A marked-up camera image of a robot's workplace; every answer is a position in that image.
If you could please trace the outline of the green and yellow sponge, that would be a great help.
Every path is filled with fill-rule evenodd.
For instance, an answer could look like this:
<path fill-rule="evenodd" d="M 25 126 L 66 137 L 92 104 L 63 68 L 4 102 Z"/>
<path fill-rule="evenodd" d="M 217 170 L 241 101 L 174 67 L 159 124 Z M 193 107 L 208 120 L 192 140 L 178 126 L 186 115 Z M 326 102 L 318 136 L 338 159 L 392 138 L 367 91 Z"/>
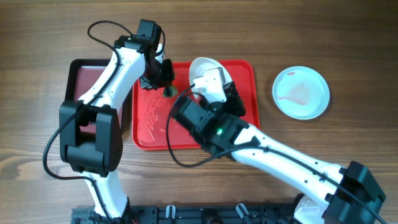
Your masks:
<path fill-rule="evenodd" d="M 175 97 L 176 95 L 178 95 L 178 89 L 175 86 L 170 85 L 170 86 L 167 86 L 164 88 L 164 91 L 163 91 L 164 97 L 172 98 L 172 97 Z"/>

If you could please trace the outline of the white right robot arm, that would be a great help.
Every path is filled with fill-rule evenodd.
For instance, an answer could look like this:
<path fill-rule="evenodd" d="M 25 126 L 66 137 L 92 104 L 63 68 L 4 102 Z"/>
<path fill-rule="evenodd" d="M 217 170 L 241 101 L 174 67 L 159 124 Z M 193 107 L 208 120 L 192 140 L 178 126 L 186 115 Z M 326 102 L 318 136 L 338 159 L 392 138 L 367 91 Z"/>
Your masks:
<path fill-rule="evenodd" d="M 379 211 L 386 196 L 370 170 L 351 161 L 348 167 L 320 161 L 264 134 L 223 108 L 225 87 L 233 80 L 214 60 L 189 69 L 193 92 L 214 107 L 208 108 L 206 131 L 194 131 L 212 158 L 230 156 L 263 170 L 303 193 L 294 208 L 300 223 L 384 223 Z"/>

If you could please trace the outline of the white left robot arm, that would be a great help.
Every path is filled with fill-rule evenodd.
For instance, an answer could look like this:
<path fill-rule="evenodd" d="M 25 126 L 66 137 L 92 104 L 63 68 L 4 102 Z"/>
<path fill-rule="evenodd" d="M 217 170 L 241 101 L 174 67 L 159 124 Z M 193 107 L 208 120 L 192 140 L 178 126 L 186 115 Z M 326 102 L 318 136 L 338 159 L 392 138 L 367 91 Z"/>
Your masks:
<path fill-rule="evenodd" d="M 149 90 L 171 85 L 172 63 L 162 59 L 163 49 L 155 37 L 120 36 L 95 84 L 60 107 L 60 157 L 89 186 L 95 222 L 125 223 L 131 214 L 117 172 L 123 153 L 119 110 L 138 80 Z"/>

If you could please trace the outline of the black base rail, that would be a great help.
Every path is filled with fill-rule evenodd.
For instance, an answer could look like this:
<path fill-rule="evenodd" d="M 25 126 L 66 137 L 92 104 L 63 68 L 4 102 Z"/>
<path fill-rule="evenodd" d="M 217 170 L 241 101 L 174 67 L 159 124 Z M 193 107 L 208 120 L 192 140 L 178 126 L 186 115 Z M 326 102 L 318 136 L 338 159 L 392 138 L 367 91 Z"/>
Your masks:
<path fill-rule="evenodd" d="M 230 206 L 207 207 L 131 206 L 128 203 L 121 216 L 113 218 L 112 222 L 142 224 L 298 223 L 294 218 L 291 203 L 267 203 L 257 206 L 239 203 Z"/>

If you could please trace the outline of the black water tray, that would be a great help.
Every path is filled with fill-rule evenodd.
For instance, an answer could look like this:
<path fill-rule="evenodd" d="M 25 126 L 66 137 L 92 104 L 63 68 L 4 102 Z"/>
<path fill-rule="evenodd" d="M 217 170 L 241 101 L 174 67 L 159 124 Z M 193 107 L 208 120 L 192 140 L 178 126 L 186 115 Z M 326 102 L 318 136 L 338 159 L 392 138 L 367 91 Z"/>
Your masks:
<path fill-rule="evenodd" d="M 78 101 L 99 79 L 110 59 L 76 59 L 71 62 L 65 100 Z"/>

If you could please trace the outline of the light blue plate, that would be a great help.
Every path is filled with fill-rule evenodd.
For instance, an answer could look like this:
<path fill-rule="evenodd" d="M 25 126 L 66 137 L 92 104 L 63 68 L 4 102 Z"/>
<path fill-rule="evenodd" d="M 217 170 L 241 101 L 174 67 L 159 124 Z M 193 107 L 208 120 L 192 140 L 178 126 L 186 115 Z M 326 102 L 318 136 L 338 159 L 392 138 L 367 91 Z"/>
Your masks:
<path fill-rule="evenodd" d="M 272 98 L 287 116 L 309 120 L 323 114 L 331 100 L 326 80 L 312 68 L 293 66 L 276 76 Z"/>

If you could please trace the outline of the red plastic tray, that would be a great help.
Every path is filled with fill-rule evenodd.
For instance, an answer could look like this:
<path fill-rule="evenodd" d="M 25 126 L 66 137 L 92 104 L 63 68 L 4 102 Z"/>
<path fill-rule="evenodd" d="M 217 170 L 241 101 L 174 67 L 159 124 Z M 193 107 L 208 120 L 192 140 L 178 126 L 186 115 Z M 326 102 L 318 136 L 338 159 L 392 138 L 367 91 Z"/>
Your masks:
<path fill-rule="evenodd" d="M 260 127 L 255 76 L 253 67 L 245 60 L 222 60 L 246 109 L 243 120 Z M 175 98 L 165 98 L 162 90 L 146 91 L 134 84 L 132 96 L 132 140 L 145 151 L 166 150 L 165 122 Z M 169 124 L 172 149 L 194 149 L 199 145 L 189 132 L 175 121 Z"/>

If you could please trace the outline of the white plate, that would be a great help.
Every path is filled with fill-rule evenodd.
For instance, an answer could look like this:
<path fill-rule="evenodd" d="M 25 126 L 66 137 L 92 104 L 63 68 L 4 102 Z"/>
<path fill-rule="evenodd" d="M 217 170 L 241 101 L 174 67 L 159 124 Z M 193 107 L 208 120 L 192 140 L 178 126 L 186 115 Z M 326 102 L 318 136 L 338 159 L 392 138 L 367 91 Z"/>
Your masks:
<path fill-rule="evenodd" d="M 226 102 L 224 86 L 233 81 L 228 71 L 212 58 L 196 58 L 189 68 L 192 92 L 203 95 L 209 103 Z"/>

